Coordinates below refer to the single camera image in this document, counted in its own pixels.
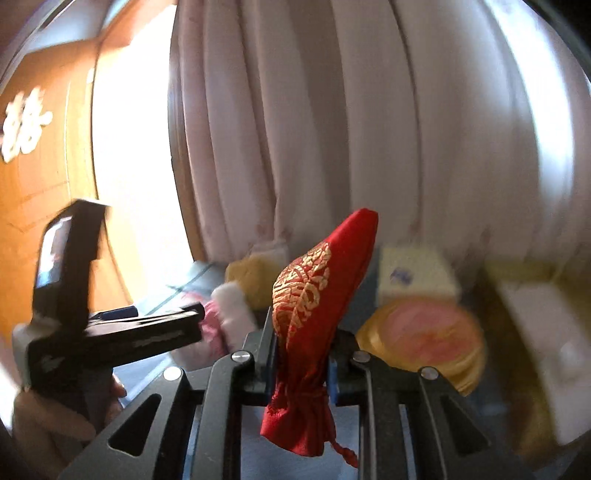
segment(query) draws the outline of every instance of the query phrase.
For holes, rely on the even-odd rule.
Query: small screen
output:
[[[60,280],[61,264],[64,260],[64,250],[66,249],[71,224],[72,217],[64,217],[45,232],[39,256],[39,271],[35,285],[37,288]]]

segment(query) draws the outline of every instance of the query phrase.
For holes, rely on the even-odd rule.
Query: yellow plush toy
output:
[[[229,264],[226,282],[235,281],[240,285],[251,310],[267,309],[273,301],[273,284],[284,267],[272,256],[255,253]]]

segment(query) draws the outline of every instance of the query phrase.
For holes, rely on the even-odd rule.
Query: person's finger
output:
[[[50,433],[22,412],[14,413],[12,436],[25,461],[43,478],[54,480],[66,468]]]
[[[117,378],[117,375],[113,374],[113,386],[111,388],[111,394],[117,398],[123,398],[127,396],[127,390],[121,383],[121,380]]]
[[[119,400],[113,400],[107,408],[107,413],[105,415],[105,426],[111,423],[122,411],[123,407],[121,406],[121,403],[119,403]]]
[[[27,417],[49,432],[87,442],[96,436],[92,424],[82,415],[45,398],[33,390],[20,392],[14,401],[15,414]]]

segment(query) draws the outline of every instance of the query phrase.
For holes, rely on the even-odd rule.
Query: white fur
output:
[[[212,299],[220,309],[220,321],[228,350],[240,350],[246,336],[256,330],[254,315],[244,300],[242,290],[237,282],[224,283],[212,292]]]

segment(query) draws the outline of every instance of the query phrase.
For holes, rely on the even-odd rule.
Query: pink plush toy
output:
[[[170,352],[186,371],[210,367],[229,352],[240,350],[246,336],[256,330],[244,294],[235,282],[216,288],[204,308],[205,318],[199,324],[201,341]]]

